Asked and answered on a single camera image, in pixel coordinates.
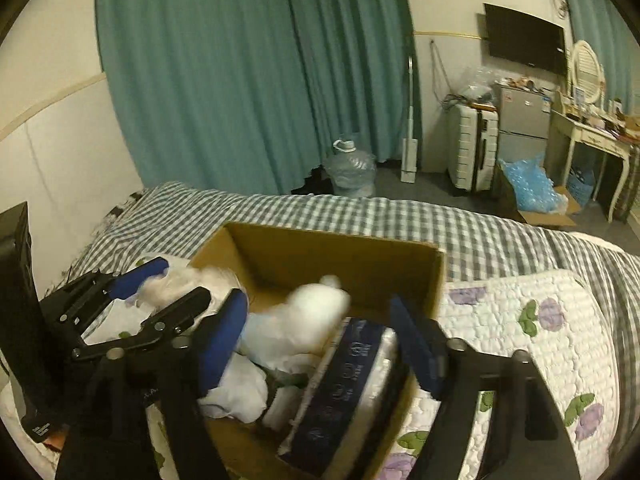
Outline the silver navy tissue pack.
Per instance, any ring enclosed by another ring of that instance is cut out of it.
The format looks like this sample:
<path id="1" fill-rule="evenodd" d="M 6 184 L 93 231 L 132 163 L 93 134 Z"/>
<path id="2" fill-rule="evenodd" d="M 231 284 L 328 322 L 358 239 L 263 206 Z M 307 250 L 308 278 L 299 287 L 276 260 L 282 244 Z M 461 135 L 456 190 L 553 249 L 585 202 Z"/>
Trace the silver navy tissue pack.
<path id="1" fill-rule="evenodd" d="M 396 380 L 398 356 L 391 328 L 345 318 L 308 382 L 279 457 L 317 479 L 349 478 Z"/>

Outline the cream socks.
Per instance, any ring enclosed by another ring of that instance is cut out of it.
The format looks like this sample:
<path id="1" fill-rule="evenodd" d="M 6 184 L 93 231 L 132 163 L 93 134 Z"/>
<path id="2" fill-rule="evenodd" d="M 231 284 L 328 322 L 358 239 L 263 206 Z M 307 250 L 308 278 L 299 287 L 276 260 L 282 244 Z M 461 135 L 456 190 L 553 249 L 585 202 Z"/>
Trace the cream socks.
<path id="1" fill-rule="evenodd" d="M 147 278 L 138 288 L 136 300 L 139 306 L 150 307 L 157 312 L 198 287 L 209 291 L 207 314 L 215 314 L 232 289 L 244 289 L 230 270 L 213 266 L 203 269 L 185 266 L 180 269 L 171 268 L 163 275 Z"/>

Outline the white sock navy trim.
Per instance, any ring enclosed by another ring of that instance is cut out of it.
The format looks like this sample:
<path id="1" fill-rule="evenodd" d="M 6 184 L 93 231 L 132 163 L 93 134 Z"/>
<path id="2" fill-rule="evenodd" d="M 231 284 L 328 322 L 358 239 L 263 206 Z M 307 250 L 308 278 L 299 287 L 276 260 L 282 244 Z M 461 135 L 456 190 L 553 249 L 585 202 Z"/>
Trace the white sock navy trim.
<path id="1" fill-rule="evenodd" d="M 281 432 L 295 418 L 313 372 L 265 372 L 246 356 L 233 353 L 218 386 L 198 400 L 198 405 L 209 419 L 232 418 L 245 425 L 260 422 Z"/>

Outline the blue Vinda tissue pack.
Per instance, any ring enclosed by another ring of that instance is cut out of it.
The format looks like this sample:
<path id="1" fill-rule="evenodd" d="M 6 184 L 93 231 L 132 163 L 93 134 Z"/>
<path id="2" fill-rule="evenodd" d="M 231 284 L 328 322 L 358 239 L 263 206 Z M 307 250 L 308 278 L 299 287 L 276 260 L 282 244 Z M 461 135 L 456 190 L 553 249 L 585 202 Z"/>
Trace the blue Vinda tissue pack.
<path id="1" fill-rule="evenodd" d="M 298 354 L 316 353 L 323 339 L 314 324 L 290 310 L 251 313 L 243 327 L 238 351 L 260 366 L 280 367 Z"/>

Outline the grey checked bed sheet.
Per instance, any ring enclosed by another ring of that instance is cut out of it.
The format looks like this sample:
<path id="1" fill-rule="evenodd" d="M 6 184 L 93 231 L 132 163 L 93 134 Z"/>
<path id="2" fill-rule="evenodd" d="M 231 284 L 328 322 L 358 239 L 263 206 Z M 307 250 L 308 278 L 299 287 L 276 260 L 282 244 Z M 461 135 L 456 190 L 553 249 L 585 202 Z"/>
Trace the grey checked bed sheet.
<path id="1" fill-rule="evenodd" d="M 589 287 L 610 326 L 620 414 L 627 422 L 639 416 L 638 257 L 489 214 L 387 198 L 243 196 L 169 182 L 114 207 L 56 284 L 92 270 L 126 270 L 146 252 L 191 257 L 228 221 L 433 243 L 447 254 L 450 281 L 570 270 Z"/>

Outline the clear water jug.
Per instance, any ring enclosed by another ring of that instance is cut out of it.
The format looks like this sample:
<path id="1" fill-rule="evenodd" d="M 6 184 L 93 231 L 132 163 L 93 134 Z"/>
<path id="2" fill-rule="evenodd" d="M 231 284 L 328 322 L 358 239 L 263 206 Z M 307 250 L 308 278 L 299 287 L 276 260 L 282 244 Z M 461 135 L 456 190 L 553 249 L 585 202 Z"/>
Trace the clear water jug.
<path id="1" fill-rule="evenodd" d="M 356 147 L 354 140 L 338 139 L 323 164 L 337 196 L 367 198 L 375 194 L 374 156 Z"/>

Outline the teal window curtain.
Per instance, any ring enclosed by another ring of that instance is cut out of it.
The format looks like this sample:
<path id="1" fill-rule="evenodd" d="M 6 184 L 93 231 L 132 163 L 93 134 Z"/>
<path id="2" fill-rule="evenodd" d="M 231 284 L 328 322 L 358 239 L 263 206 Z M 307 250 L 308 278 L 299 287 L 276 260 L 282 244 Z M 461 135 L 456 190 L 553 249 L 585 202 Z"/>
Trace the teal window curtain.
<path id="1" fill-rule="evenodd" d="M 146 185 L 285 194 L 337 140 L 400 155 L 407 0 L 96 0 L 96 33 Z"/>

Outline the box of blue bottles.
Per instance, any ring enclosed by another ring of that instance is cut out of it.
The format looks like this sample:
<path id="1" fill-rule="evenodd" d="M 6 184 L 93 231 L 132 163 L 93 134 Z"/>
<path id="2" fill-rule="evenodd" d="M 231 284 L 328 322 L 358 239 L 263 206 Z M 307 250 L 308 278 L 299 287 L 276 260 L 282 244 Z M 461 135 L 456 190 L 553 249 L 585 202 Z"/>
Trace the box of blue bottles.
<path id="1" fill-rule="evenodd" d="M 576 226 L 573 216 L 580 206 L 547 176 L 542 155 L 515 162 L 499 159 L 495 191 L 502 218 L 549 229 Z"/>

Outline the blue plastic basket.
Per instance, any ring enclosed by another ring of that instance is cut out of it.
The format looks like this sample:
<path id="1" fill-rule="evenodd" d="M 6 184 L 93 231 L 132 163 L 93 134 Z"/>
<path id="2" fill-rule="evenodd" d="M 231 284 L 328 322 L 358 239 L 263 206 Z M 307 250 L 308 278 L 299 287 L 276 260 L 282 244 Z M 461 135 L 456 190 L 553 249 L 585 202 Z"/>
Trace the blue plastic basket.
<path id="1" fill-rule="evenodd" d="M 581 207 L 589 203 L 595 186 L 596 177 L 593 170 L 582 168 L 572 168 L 565 185 L 567 191 Z"/>

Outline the white dressing table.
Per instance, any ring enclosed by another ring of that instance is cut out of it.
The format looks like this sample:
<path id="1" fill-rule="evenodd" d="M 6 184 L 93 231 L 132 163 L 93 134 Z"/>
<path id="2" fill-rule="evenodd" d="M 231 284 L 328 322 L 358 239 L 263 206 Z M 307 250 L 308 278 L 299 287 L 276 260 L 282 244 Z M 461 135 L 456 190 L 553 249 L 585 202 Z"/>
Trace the white dressing table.
<path id="1" fill-rule="evenodd" d="M 624 141 L 620 136 L 585 125 L 558 110 L 552 110 L 544 155 L 544 169 L 554 183 L 565 186 L 575 158 L 578 158 L 578 162 L 584 166 L 590 162 L 594 173 L 591 198 L 596 200 L 602 188 L 606 165 L 608 162 L 617 160 L 620 163 L 620 176 L 615 182 L 606 211 L 606 220 L 612 223 L 615 207 L 629 178 L 631 148 L 632 144 Z"/>

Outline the white hard suitcase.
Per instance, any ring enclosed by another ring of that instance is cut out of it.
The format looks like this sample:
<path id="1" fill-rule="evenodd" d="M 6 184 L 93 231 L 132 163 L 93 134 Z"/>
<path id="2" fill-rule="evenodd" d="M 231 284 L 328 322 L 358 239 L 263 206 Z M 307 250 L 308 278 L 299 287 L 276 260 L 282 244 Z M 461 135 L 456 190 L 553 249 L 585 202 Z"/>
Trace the white hard suitcase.
<path id="1" fill-rule="evenodd" d="M 448 164 L 452 184 L 464 192 L 488 192 L 494 180 L 498 113 L 456 104 L 447 112 Z"/>

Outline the small silver refrigerator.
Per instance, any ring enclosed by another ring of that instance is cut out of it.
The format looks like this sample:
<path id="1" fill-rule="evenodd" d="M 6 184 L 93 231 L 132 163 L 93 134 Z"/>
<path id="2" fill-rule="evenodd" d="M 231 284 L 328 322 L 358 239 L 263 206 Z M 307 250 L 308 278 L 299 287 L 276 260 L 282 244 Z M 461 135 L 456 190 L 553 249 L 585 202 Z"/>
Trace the small silver refrigerator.
<path id="1" fill-rule="evenodd" d="M 499 116 L 497 157 L 504 162 L 544 157 L 551 101 L 543 93 L 494 84 Z"/>

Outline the white oval vanity mirror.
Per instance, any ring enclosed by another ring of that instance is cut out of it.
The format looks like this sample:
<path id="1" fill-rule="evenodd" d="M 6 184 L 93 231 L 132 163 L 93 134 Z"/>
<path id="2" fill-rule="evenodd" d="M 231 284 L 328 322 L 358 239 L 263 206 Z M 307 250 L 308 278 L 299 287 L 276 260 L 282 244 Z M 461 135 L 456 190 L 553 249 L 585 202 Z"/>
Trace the white oval vanity mirror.
<path id="1" fill-rule="evenodd" d="M 586 40 L 574 43 L 568 59 L 570 93 L 586 105 L 597 105 L 604 98 L 605 76 L 597 53 Z"/>

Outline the teal corner curtain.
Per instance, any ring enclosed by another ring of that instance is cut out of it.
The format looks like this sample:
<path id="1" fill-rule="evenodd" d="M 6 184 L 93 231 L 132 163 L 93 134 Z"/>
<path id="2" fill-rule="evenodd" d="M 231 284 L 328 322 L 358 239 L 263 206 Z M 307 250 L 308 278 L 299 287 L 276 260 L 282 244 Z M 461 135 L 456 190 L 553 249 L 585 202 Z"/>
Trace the teal corner curtain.
<path id="1" fill-rule="evenodd" d="M 620 99 L 626 115 L 639 114 L 639 45 L 611 0 L 566 0 L 575 41 L 596 52 L 606 79 L 605 102 Z"/>

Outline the black wall television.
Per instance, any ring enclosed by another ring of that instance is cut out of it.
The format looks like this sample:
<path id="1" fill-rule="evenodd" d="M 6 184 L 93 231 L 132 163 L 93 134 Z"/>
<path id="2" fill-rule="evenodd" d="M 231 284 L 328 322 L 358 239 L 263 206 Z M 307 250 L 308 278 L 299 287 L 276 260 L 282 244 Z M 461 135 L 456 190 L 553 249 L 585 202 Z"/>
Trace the black wall television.
<path id="1" fill-rule="evenodd" d="M 489 54 L 566 76 L 564 29 L 542 18 L 485 3 Z"/>

